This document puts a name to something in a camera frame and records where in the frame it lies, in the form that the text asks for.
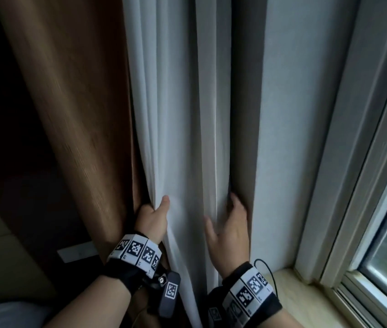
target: forearm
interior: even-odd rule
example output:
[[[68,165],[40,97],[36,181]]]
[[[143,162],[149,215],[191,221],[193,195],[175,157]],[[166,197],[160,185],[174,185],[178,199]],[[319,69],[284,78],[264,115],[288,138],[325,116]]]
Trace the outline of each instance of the forearm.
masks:
[[[282,309],[262,322],[259,328],[303,328],[303,326],[289,312]]]
[[[119,327],[131,294],[118,279],[99,276],[45,327]]]

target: black cable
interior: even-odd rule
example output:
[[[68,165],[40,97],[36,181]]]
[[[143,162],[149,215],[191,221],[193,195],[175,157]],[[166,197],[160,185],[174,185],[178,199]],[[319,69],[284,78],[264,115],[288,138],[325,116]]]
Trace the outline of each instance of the black cable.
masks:
[[[256,267],[256,262],[257,261],[261,261],[262,263],[264,263],[265,264],[265,266],[266,266],[266,268],[269,270],[269,272],[271,273],[271,276],[273,277],[273,282],[274,282],[274,289],[276,290],[276,296],[277,296],[277,299],[278,299],[278,289],[277,289],[277,285],[276,285],[276,283],[275,283],[275,279],[274,279],[274,274],[273,274],[273,272],[271,271],[271,269],[269,268],[269,266],[268,266],[268,264],[266,263],[266,262],[264,262],[262,259],[255,259],[254,260],[254,267]]]

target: sheer curtain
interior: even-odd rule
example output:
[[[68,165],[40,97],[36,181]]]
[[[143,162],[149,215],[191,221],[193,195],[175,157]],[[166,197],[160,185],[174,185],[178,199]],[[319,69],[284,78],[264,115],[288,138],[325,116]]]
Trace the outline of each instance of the sheer curtain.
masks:
[[[186,313],[200,327],[198,302],[218,285],[202,215],[222,221],[228,195],[231,0],[123,2],[148,191],[155,206],[170,197],[164,245]]]

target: person's right hand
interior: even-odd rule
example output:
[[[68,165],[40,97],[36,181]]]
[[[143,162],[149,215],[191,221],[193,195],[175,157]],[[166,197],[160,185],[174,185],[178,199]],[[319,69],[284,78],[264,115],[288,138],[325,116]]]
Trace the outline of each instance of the person's right hand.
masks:
[[[216,235],[209,217],[204,217],[204,230],[210,259],[222,278],[228,277],[237,267],[249,261],[247,212],[234,194],[230,194],[233,210],[223,231]]]

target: person's left hand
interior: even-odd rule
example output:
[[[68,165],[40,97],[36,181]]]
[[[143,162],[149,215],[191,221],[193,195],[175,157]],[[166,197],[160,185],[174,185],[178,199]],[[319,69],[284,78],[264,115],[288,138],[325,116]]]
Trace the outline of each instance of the person's left hand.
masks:
[[[154,210],[150,204],[143,205],[137,216],[135,230],[140,231],[152,242],[159,244],[168,228],[166,214],[169,210],[169,196],[164,195],[158,209]]]

